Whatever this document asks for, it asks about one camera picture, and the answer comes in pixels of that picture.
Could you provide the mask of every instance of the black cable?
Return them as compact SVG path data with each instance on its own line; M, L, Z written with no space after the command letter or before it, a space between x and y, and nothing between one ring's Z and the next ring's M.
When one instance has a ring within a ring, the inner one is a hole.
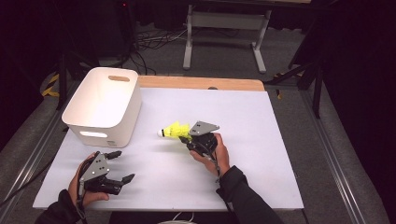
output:
M122 67L126 63L126 61L128 61L128 56L127 55L123 55L119 62L116 62L116 63L113 63L113 64L108 64L108 65L100 65L100 66L102 66L102 67ZM85 68L85 69L88 69L88 70L92 69L91 66L81 65L81 67Z
M306 224L309 224L308 217L306 216L305 210L304 210L304 209L301 209L301 211L303 211L305 223L306 223Z
M149 32L141 32L141 33L137 34L137 41L145 39L145 38L149 38Z
M138 40L145 40L146 38L149 38L149 37L151 37L151 36L152 36L152 38L157 38L157 37L160 37L160 36L174 35L176 32L180 32L180 31L184 31L184 30L185 30L184 28L183 28L183 29L174 30L174 31L172 31L172 32L165 31L165 30L159 30L159 31L157 32L157 34L155 34L155 35L150 35L149 32L154 32L154 31L157 31L157 30L141 32L141 33L139 33L138 35L146 35L146 37L140 38L140 39L138 39Z
M132 55L130 55L129 57L131 58L131 61L134 63L134 65L136 65L137 74L142 75L142 73L140 72L140 69L139 69L140 64L134 61L134 58L132 58Z
M144 64L144 65L142 65L142 64L136 62L134 60L134 58L132 57L132 55L130 55L131 61L134 63L134 65L136 65L138 73L141 75L140 70L139 70L139 66L140 66L140 67L144 67L146 69L146 75L148 74L148 70L150 70L150 71L152 71L154 73L154 76L157 76L157 71L155 71L154 69L146 66L146 62L143 59L142 55L140 53L138 53L138 52L136 52L136 55L143 61L143 64Z
M142 50L144 50L144 49L160 49L160 48L162 48L163 46L165 46L166 44L168 44L168 43L170 43L170 42L173 42L173 41L175 41L175 40L177 40L177 37L175 37L175 38L173 38L173 39L170 39L173 35L175 35L175 33L176 33L177 31L174 31L174 32L166 32L166 34L165 35L162 35L162 36L154 36L154 37L152 37L151 39L155 39L155 38L160 38L159 40L155 40L155 42L158 42L156 45L154 45L154 46L151 46L151 43L153 42L153 40L150 40L149 42L148 42L148 44L139 44L139 47L142 47L143 49ZM140 42L147 42L147 41L145 41L145 38L143 38L143 39L140 39L139 40Z
M139 52L137 52L136 54L137 54L137 56L139 56L142 59L143 65L145 65L145 71L146 71L146 75L147 75L148 74L148 67L146 66L145 60L143 59L142 55L139 54Z
M77 211L78 211L78 215L79 217L81 217L81 221L83 224L88 224L87 219L85 217L85 212L84 212L84 206L83 206L83 202L84 202L84 196L85 196L85 191L83 193L83 195L79 195L79 180L81 179L83 173L87 170L86 166L90 164L90 162L92 162L92 159L96 158L97 153L95 154L95 156L93 158L87 159L85 160L82 164L81 164L81 168L79 169L78 172L78 182L77 182Z
M215 150L215 157L213 159L215 161L215 166L216 166L216 170L218 171L218 178L219 178L219 182L220 182L220 167L219 167L219 163L218 163L218 154L216 153L216 150Z
M50 164L53 162L53 160L55 159L55 156L53 156L49 162L44 166L43 169L41 169L34 177L32 177L28 182L26 182L25 184L23 184L19 189L15 190L13 193L11 193L5 200L3 200L2 203L0 203L0 208L5 205L6 203L8 203L8 201L10 201L12 198L15 197L15 195L17 195L21 190L25 189L26 187L28 187L30 184L32 184L49 166Z

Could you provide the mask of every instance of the metal stand leg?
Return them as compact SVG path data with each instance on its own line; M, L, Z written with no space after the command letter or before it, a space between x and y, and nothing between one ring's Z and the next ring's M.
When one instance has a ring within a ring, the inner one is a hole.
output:
M251 43L253 47L254 57L256 58L257 66L259 67L260 73L265 73L267 70L265 69L264 61L262 59L262 53L260 52L260 47L262 46L262 39L264 38L265 31L267 30L268 22L271 17L271 10L265 12L265 17L262 18L262 25L260 26L259 38L257 42Z
M189 5L189 14L187 15L187 43L186 43L186 51L184 52L184 63L183 69L189 70L191 66L191 52L192 52L192 5Z

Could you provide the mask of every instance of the table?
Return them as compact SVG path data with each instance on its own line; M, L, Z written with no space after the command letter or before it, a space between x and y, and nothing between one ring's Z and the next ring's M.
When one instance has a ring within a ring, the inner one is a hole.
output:
M260 81L140 77L139 82L143 98L139 118L130 144L121 149L119 158L109 161L111 171L107 178L120 180L131 173L136 176L118 196L110 195L108 202L92 203L88 209L226 211L224 202L215 193L219 187L216 178L193 160L185 145L156 135L175 120L193 125L198 119L220 126L231 165L244 171L249 185L270 206L304 207L268 94ZM205 89L216 86L222 90L181 89L199 88L200 83ZM248 85L253 91L246 91ZM85 146L69 131L33 207L45 209L56 201L78 165L96 150L115 149Z

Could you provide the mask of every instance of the person's hand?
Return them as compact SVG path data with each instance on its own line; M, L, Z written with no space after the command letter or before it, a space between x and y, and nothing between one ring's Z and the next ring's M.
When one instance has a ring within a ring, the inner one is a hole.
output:
M87 159L90 159L94 156L94 153L92 153ZM73 205L77 206L77 185L78 185L78 173L79 170L81 169L82 163L79 165L75 176L73 177L72 181L70 182L69 185L69 194L70 198L72 199ZM90 192L86 191L85 196L84 196L84 201L82 202L83 206L87 206L90 203L96 202L96 201L108 201L109 197L107 193L103 192Z
M218 166L220 168L220 176L223 176L228 170L230 170L230 159L228 157L227 147L224 146L222 142L221 135L219 133L214 133L216 139L218 140L218 146L213 152L213 157L217 158ZM217 176L218 171L216 170L216 165L210 161L206 157L200 156L196 151L190 150L190 154L194 157L196 161L199 161L204 164L206 169L212 173L213 175Z

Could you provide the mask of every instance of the cable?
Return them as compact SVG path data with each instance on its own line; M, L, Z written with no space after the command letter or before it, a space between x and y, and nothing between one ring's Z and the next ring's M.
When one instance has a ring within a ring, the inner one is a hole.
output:
M85 190L83 192L82 195L79 195L79 180L81 179L83 173L87 170L86 166L89 165L92 162L92 159L87 159L85 160L82 164L81 164L81 168L79 169L78 172L78 183L77 183L77 212L79 217L81 217L81 221L83 224L88 224L87 222L87 218L85 216L85 212L84 212L84 206L83 206L83 202L84 202L84 197L85 197Z
M304 216L304 219L305 219L305 223L309 224L308 217L306 216L305 210L301 209L301 211L303 211L303 216Z
M128 55L122 55L122 58L120 59L119 62L116 62L113 64L108 64L108 65L101 65L101 66L102 67L122 67L122 65L125 64L126 61L128 61Z
M192 220L194 219L194 213L192 212L192 217L190 218L190 220L186 221L186 220L176 220L176 218L178 216L180 216L182 212L177 213L177 215L175 215L175 217L170 220L170 221L165 221L165 222L160 222L158 224L196 224L195 222L192 222Z
M13 193L11 193L6 199L4 199L3 202L0 203L0 208L3 205L5 205L6 203L8 203L8 201L10 201L13 197L15 197L15 195L17 195L21 190L25 189L30 184L32 184L50 166L50 164L53 162L54 159L55 159L55 156L53 156L49 160L49 162L44 166L44 168L41 169L34 177L32 177L28 182L23 184L19 189L15 190Z
M175 41L177 39L183 39L181 38L181 36L186 33L187 30L184 29L182 30L182 32L180 34L177 34L177 31L174 32L166 32L165 35L159 35L159 36L154 36L154 37L146 37L146 38L140 38L138 39L138 45L139 47L142 47L141 50L144 49L160 49L163 46L165 46L166 44Z
M136 52L136 55L142 60L143 65L140 64L140 63L137 63L137 62L134 60L134 58L132 57L132 55L130 55L130 58L131 58L131 61L134 63L134 65L136 65L136 69L137 69L138 74L141 75L140 69L139 69L139 66L140 66L140 67L144 67L144 68L145 68L146 75L148 74L148 70L150 70L150 71L152 71L152 72L154 73L154 76L157 76L157 72L156 72L154 69L152 69L152 68L146 66L146 62L145 62L145 60L143 59L143 56L142 56L139 52Z

